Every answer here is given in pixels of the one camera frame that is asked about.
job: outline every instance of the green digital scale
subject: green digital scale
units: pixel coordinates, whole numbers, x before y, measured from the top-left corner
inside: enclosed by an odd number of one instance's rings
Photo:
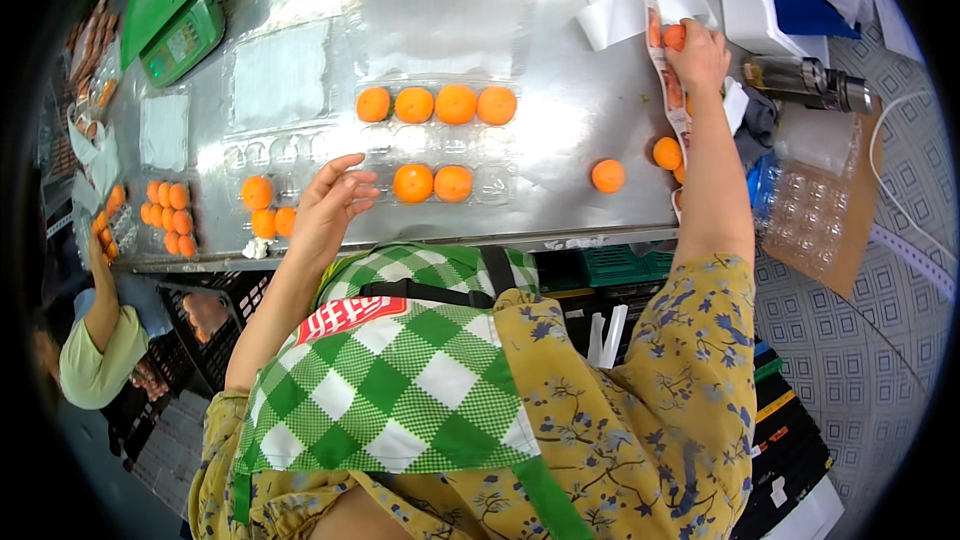
[[[217,0],[129,0],[121,68],[137,57],[150,84],[165,88],[180,79],[224,36],[224,13]]]

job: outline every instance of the green checkered apron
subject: green checkered apron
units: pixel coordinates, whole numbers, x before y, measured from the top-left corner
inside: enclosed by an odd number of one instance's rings
[[[511,252],[514,282],[534,291],[533,258]],[[233,462],[234,518],[249,523],[258,471],[510,467],[554,537],[592,537],[541,456],[492,311],[355,296],[403,278],[494,294],[475,248],[394,244],[342,263],[250,390]]]

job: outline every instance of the stainless steel table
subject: stainless steel table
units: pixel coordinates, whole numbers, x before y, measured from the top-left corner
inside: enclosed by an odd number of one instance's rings
[[[707,0],[722,17],[720,0]],[[151,248],[145,238],[117,265],[137,271],[272,269],[279,256],[246,259],[240,250],[251,233],[248,215],[234,209],[235,186],[216,174],[223,154],[229,100],[225,47],[246,32],[306,15],[337,15],[343,0],[225,0],[226,35],[183,80],[190,85],[188,168],[180,176],[193,193],[198,258],[185,261]],[[669,172],[650,157],[652,143],[671,130],[642,36],[594,52],[574,14],[585,0],[537,0],[525,71],[517,79],[522,100],[510,132],[517,140],[518,181],[509,206],[458,209],[422,204],[377,205],[347,230],[344,253],[377,243],[418,241],[500,244],[523,250],[650,242],[676,236]],[[346,42],[334,38],[334,42]],[[350,63],[333,63],[330,76],[353,89]],[[121,145],[124,177],[136,201],[146,179],[139,165],[139,101],[146,88],[139,63],[127,70],[110,107]],[[355,133],[353,92],[341,91],[332,107],[342,115],[340,134]],[[627,185],[605,195],[590,184],[589,169],[602,158],[619,160]],[[277,245],[282,249],[285,244]]]

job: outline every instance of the light green sleeve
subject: light green sleeve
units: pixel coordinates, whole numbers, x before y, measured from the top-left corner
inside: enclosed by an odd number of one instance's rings
[[[63,396],[81,409],[106,407],[114,400],[134,367],[147,352],[147,332],[132,306],[121,306],[106,350],[101,354],[80,319],[60,351]]]

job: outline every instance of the tiled floor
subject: tiled floor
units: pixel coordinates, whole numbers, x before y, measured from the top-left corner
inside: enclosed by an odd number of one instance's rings
[[[831,66],[867,78],[884,104],[933,87],[923,66],[883,47],[875,24],[860,41],[831,40],[830,59]],[[956,180],[947,130],[931,96],[894,108],[884,123],[883,150],[881,177],[910,216],[955,254]],[[878,204],[876,220],[954,275],[955,264],[944,263],[944,255],[886,200]],[[849,537],[917,432],[949,341],[954,305],[919,272],[873,243],[850,299],[860,314],[822,283],[762,251],[755,275],[757,333],[783,357],[784,378],[817,421],[833,456],[830,477],[846,513],[829,537]]]

